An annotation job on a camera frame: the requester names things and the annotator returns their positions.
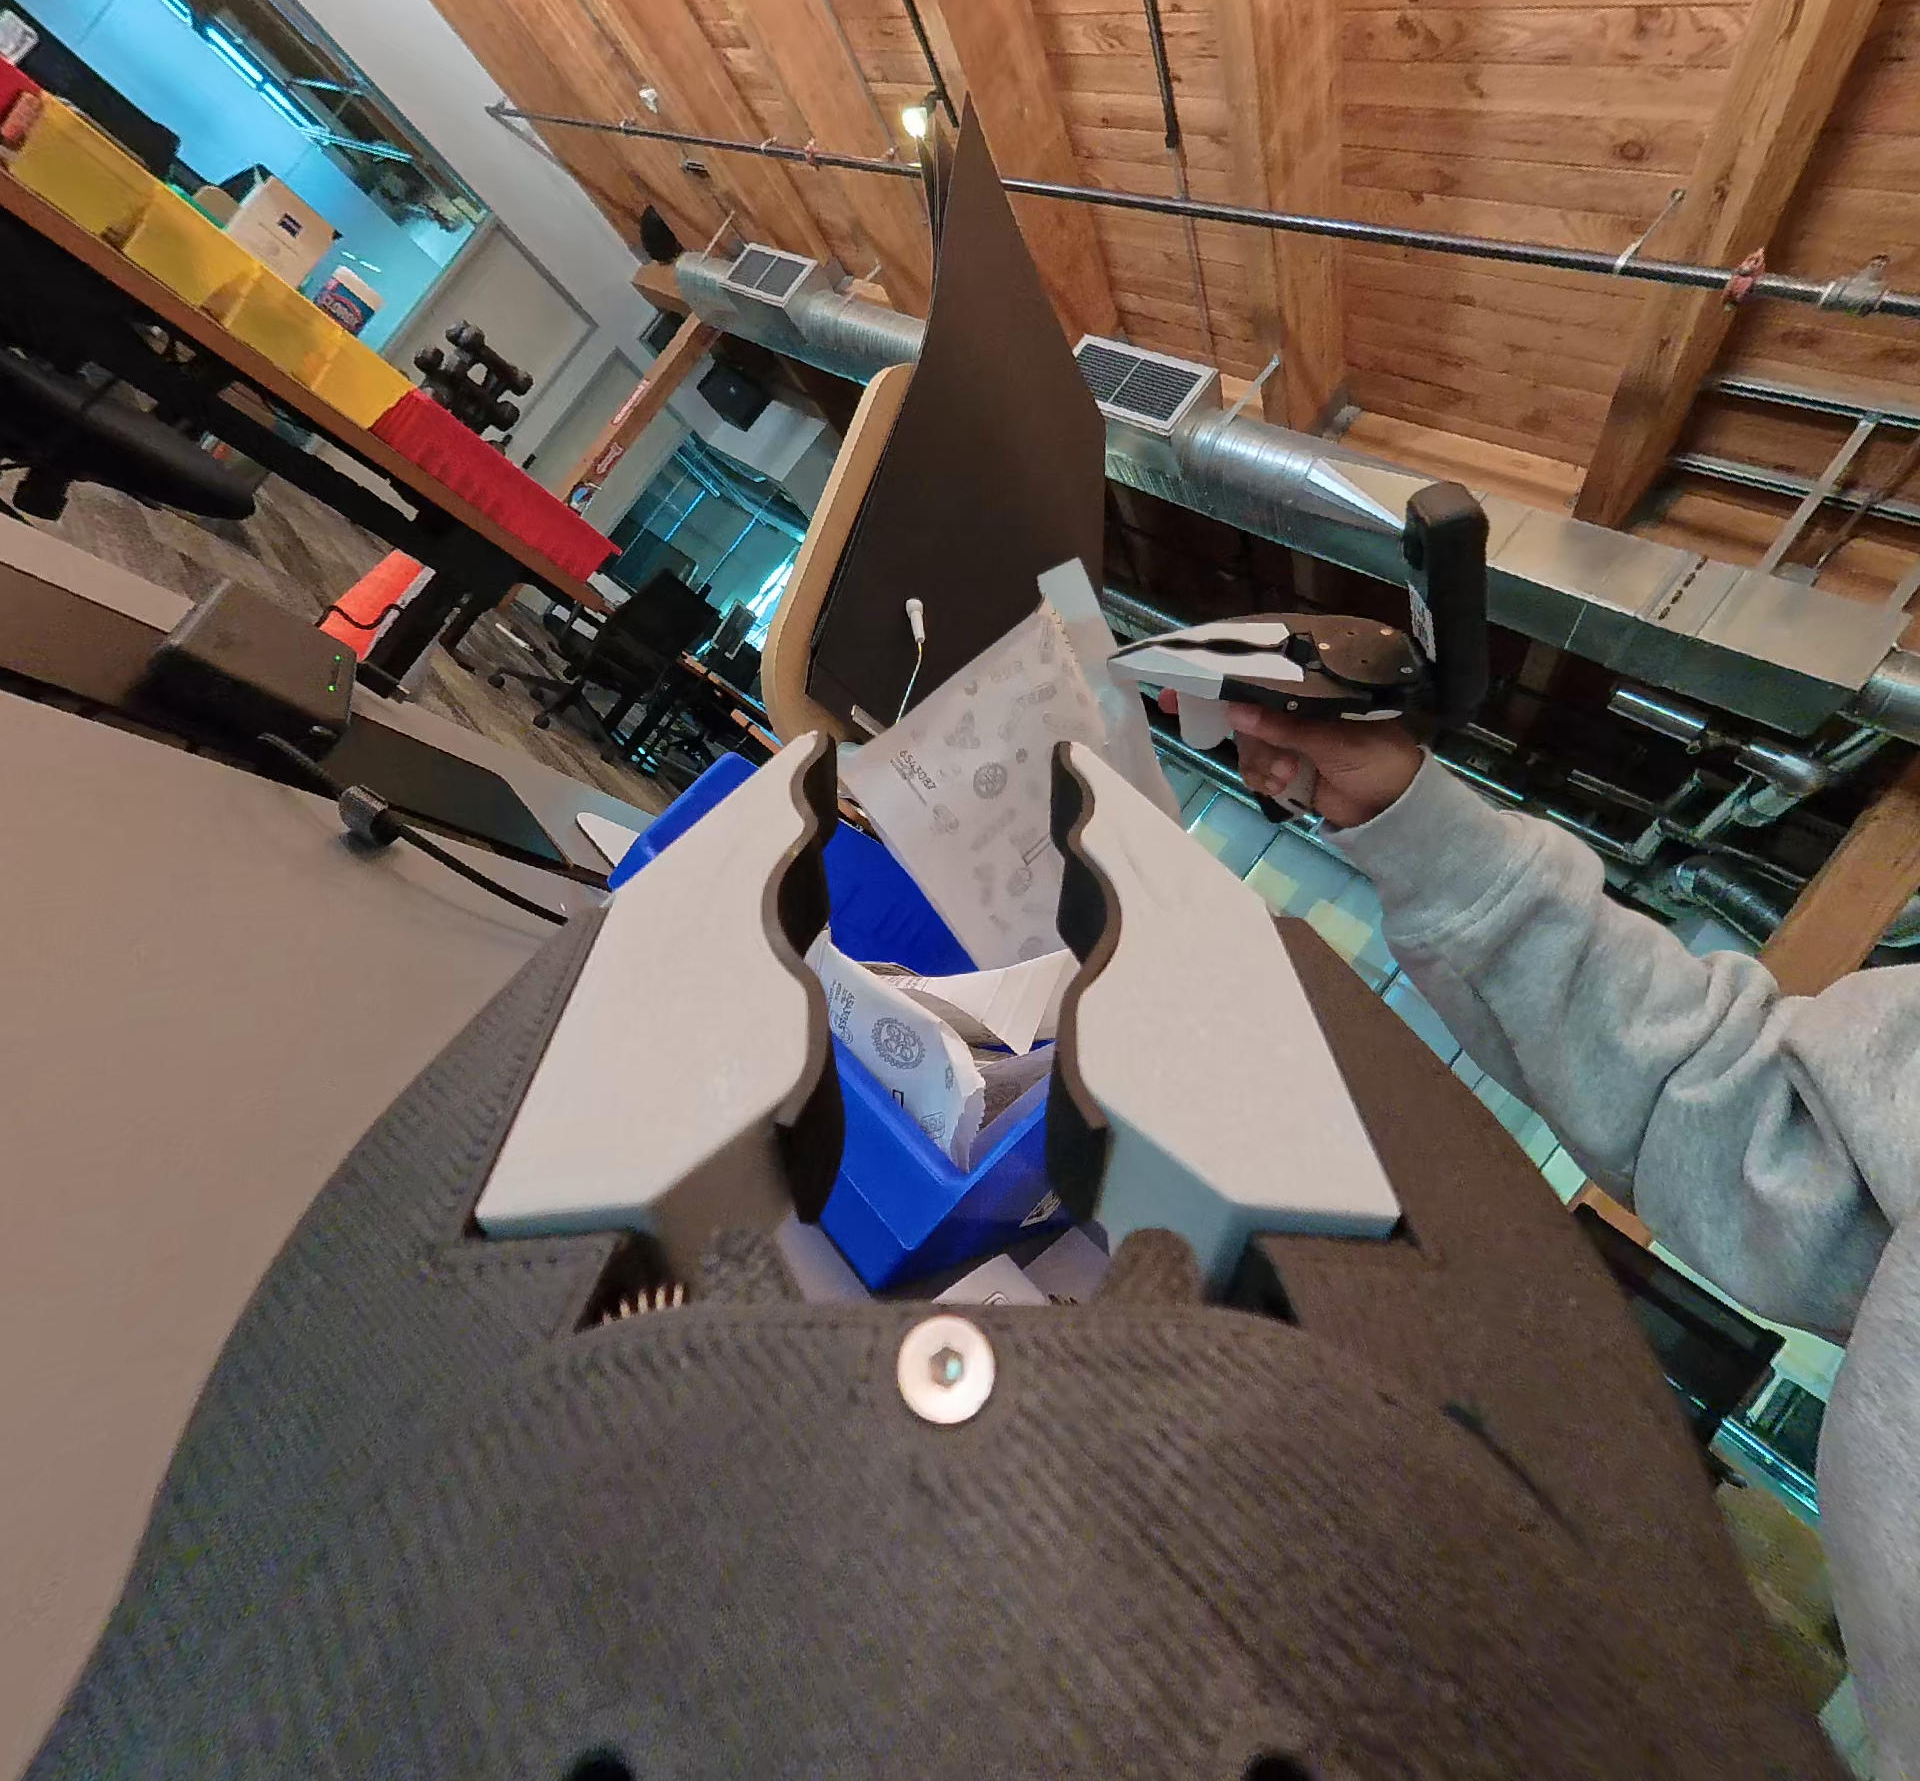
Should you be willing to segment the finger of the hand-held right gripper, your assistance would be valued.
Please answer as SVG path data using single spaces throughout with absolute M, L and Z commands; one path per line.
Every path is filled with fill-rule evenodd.
M 1296 630 L 1285 619 L 1215 619 L 1136 642 L 1136 659 L 1192 654 L 1203 665 L 1302 665 Z
M 1130 643 L 1107 662 L 1107 672 L 1114 685 L 1222 696 L 1226 682 L 1250 659 L 1247 643 Z

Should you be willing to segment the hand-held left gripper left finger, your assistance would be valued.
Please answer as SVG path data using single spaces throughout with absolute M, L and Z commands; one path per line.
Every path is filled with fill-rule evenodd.
M 844 1162 L 827 1000 L 835 744 L 788 743 L 613 895 L 478 1193 L 485 1238 L 817 1221 Z

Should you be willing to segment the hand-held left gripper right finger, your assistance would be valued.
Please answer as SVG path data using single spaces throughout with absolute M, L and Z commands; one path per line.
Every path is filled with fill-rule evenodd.
M 1059 934 L 1044 1157 L 1117 1254 L 1167 1235 L 1221 1293 L 1254 1238 L 1401 1230 L 1277 917 L 1083 743 L 1052 754 Z

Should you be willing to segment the printed white paper bag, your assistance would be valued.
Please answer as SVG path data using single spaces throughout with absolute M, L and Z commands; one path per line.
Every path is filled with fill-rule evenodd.
M 1039 576 L 1041 605 L 892 729 L 840 754 L 840 786 L 976 969 L 1062 948 L 1052 752 L 1093 747 L 1179 822 L 1140 691 L 1081 563 Z

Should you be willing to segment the pile of white paper bags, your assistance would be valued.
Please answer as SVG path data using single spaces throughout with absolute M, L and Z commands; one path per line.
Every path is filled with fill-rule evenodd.
M 1069 950 L 1010 969 L 925 977 L 855 961 L 817 934 L 805 955 L 822 983 L 832 1040 L 944 1160 L 970 1173 L 1012 1107 L 1052 1070 L 1059 1010 L 1076 972 Z

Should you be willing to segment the blue plastic bin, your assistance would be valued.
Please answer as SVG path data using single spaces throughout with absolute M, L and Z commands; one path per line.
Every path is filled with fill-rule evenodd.
M 879 842 L 840 827 L 822 865 L 837 953 L 943 980 L 970 972 L 959 942 Z M 959 1167 L 902 1091 L 844 1042 L 849 1010 L 830 1010 L 830 1032 L 845 1140 L 822 1230 L 865 1287 L 905 1287 L 1069 1227 L 1045 1171 L 1052 1047 L 1012 1057 L 1020 1091 L 979 1122 Z

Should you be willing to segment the person's right forearm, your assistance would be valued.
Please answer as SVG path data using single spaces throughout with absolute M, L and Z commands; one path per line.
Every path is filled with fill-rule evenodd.
M 1577 839 L 1414 761 L 1343 851 L 1462 1043 L 1727 1297 L 1913 1364 L 1914 969 L 1790 995 L 1613 901 Z

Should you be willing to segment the person's right hand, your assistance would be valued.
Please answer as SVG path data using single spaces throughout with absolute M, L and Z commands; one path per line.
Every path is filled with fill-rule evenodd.
M 1263 804 L 1311 811 L 1331 828 L 1364 827 L 1393 809 L 1425 749 L 1401 722 L 1307 719 L 1228 705 L 1241 784 Z

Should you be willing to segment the black divider board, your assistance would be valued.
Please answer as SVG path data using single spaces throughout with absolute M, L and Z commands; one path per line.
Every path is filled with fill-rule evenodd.
M 764 637 L 760 700 L 779 743 L 860 743 L 894 725 L 1081 563 L 1102 586 L 1107 426 L 1074 363 L 978 111 L 943 164 L 931 307 L 913 364 L 860 395 Z

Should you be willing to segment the black power adapter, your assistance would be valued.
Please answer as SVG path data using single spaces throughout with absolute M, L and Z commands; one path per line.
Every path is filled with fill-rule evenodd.
M 192 733 L 332 749 L 349 727 L 355 652 L 238 580 L 194 599 L 137 678 L 137 701 Z

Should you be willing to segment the red plastic bin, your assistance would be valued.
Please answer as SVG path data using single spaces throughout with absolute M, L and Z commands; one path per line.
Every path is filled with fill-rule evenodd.
M 402 395 L 378 418 L 371 434 L 570 580 L 587 582 L 615 559 L 617 547 L 608 535 L 426 393 Z

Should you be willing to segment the yellow plastic bin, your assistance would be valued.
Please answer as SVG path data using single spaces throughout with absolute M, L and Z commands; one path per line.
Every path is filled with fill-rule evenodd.
M 349 331 L 318 363 L 306 388 L 349 426 L 375 431 L 417 385 Z
M 118 252 L 207 314 L 221 314 L 260 274 L 257 259 L 169 186 L 151 190 Z
M 112 245 L 122 245 L 162 182 L 118 143 L 54 95 L 22 95 L 8 115 L 5 169 L 14 186 Z
M 243 260 L 249 266 L 214 287 L 200 311 L 285 377 L 316 388 L 349 331 L 260 260 Z

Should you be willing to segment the long wooden table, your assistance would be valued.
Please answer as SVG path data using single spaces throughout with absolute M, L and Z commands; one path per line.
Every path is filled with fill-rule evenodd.
M 76 359 L 151 399 L 162 418 L 238 448 L 431 571 L 426 587 L 371 646 L 375 691 L 394 696 L 433 646 L 454 654 L 478 616 L 520 587 L 609 614 L 609 601 L 587 578 L 404 462 L 13 177 L 2 179 L 2 219 L 8 338 L 22 338 L 28 323 L 56 325 Z

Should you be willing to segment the white cardboard box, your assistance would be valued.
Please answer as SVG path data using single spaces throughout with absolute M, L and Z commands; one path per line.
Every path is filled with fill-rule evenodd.
M 218 186 L 232 202 L 223 231 L 278 281 L 304 290 L 342 231 L 265 168 L 245 168 Z

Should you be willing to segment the silver ventilation duct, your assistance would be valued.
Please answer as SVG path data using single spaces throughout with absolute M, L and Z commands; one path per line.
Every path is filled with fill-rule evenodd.
M 712 328 L 850 380 L 921 352 L 925 323 L 807 279 L 783 304 L 674 260 L 674 295 Z M 1171 438 L 1110 426 L 1107 472 L 1262 542 L 1401 582 L 1406 500 L 1429 477 L 1296 431 L 1209 411 Z M 1610 673 L 1808 737 L 1830 719 L 1914 744 L 1918 659 L 1901 614 L 1819 592 L 1476 486 L 1488 616 Z

